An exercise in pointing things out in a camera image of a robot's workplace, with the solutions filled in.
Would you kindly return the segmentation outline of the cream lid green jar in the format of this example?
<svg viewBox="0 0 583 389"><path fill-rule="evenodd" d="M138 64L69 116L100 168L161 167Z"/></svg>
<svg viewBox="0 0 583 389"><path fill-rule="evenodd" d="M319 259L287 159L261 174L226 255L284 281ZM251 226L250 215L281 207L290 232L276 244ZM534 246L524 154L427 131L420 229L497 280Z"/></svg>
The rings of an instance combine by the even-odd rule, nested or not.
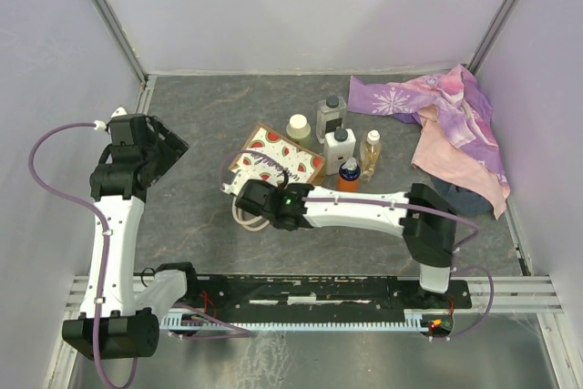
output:
<svg viewBox="0 0 583 389"><path fill-rule="evenodd" d="M294 143L303 148L310 148L312 144L311 132L307 117L302 114L294 114L290 117L286 126L286 133Z"/></svg>

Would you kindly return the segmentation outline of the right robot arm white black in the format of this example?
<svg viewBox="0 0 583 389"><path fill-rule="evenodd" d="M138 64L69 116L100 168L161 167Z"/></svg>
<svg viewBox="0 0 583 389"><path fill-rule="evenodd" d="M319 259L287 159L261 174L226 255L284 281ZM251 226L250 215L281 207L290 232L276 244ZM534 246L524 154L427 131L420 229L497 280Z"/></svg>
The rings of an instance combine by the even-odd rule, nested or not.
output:
<svg viewBox="0 0 583 389"><path fill-rule="evenodd" d="M402 239L420 266L418 300L435 308L450 295L456 215L423 184L407 192L342 192L291 183L276 187L262 179L247 180L235 206L267 220L279 230L345 227L373 230Z"/></svg>

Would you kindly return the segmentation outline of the clear bottle dark cap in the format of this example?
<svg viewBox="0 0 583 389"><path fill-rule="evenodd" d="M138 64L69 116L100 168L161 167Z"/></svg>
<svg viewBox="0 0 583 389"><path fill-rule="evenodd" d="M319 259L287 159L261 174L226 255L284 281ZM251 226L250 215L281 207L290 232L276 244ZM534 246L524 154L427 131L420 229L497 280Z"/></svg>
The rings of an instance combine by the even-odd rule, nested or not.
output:
<svg viewBox="0 0 583 389"><path fill-rule="evenodd" d="M316 138L323 144L325 135L344 127L347 106L342 96L330 95L318 102Z"/></svg>

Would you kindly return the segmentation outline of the amber bottle white cap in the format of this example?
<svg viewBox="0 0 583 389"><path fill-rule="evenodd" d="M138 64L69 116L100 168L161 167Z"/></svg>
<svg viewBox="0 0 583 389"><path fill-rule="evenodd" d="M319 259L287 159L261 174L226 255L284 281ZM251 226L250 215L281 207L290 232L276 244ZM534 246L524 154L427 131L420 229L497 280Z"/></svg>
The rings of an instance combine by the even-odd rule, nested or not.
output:
<svg viewBox="0 0 583 389"><path fill-rule="evenodd" d="M363 135L359 147L361 180L369 181L375 171L382 151L381 135L378 130L370 130Z"/></svg>

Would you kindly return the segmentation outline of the brown canvas tote bag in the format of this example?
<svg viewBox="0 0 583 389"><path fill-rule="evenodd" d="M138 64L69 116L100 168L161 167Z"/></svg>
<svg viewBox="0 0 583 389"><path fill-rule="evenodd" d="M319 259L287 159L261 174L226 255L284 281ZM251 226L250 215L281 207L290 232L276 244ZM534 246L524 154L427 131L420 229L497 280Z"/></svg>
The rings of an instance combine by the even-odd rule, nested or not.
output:
<svg viewBox="0 0 583 389"><path fill-rule="evenodd" d="M305 183L311 190L324 182L324 167L324 157L259 123L241 150L232 154L229 165L222 168L220 174L226 169L252 169L256 173L253 179L265 180L272 186L285 188L290 183ZM272 226L266 219L237 208L235 200L238 196L232 197L233 219L245 230L259 231Z"/></svg>

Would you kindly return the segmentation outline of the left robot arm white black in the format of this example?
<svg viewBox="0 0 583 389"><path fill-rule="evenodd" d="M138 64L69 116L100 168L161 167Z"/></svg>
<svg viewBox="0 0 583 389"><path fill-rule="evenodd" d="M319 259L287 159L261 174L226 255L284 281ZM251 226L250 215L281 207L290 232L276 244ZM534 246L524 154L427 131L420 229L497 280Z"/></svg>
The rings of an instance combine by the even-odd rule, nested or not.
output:
<svg viewBox="0 0 583 389"><path fill-rule="evenodd" d="M150 357L159 343L159 324L173 305L193 306L201 294L189 261L158 266L153 282L134 291L138 227L148 188L189 145L155 116L116 116L107 128L111 142L89 179L92 205L100 214L87 291L78 317L63 323L62 335L89 360Z"/></svg>

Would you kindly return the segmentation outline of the purple pink patterned cloth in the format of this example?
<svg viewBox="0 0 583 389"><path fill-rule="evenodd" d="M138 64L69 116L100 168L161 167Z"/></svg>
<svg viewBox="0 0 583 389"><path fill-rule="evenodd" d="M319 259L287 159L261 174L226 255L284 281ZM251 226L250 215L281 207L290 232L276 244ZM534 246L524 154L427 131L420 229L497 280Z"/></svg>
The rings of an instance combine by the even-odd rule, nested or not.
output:
<svg viewBox="0 0 583 389"><path fill-rule="evenodd" d="M496 219L506 212L510 187L491 130L493 109L465 67L384 84L352 77L348 110L420 125L412 164L484 197Z"/></svg>

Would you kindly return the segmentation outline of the white square bottle grey cap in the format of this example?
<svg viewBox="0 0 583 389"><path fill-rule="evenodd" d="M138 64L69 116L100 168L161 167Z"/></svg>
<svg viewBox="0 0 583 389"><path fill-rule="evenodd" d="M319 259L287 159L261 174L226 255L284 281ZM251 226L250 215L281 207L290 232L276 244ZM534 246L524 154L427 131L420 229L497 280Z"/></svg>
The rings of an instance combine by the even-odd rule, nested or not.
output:
<svg viewBox="0 0 583 389"><path fill-rule="evenodd" d="M340 166L353 156L356 138L350 128L337 128L324 137L325 174L337 174Z"/></svg>

